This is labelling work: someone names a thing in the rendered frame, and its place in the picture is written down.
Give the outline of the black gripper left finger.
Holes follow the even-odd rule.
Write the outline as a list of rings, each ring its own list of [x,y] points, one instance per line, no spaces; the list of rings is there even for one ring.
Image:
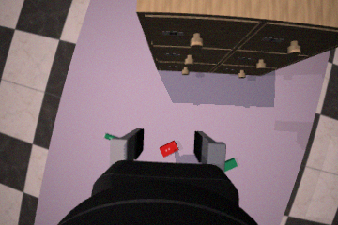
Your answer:
[[[144,150],[144,129],[136,128],[110,140],[110,167],[119,160],[137,160]]]

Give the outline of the small wooden chest of drawers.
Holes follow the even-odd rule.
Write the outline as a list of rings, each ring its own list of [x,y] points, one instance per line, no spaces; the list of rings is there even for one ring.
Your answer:
[[[137,0],[136,13],[157,70],[160,70],[160,67],[153,45],[191,46],[153,44],[145,15],[193,16],[258,21],[258,24],[234,48],[203,46],[203,48],[231,49],[219,63],[206,63],[217,65],[210,72],[205,73],[212,73],[235,50],[287,53],[239,48],[266,22],[338,30],[338,0]]]

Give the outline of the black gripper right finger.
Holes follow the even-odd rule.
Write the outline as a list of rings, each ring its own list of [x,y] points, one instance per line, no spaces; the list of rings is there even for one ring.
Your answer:
[[[193,152],[199,163],[216,165],[224,172],[226,153],[224,142],[215,142],[203,131],[195,131]]]

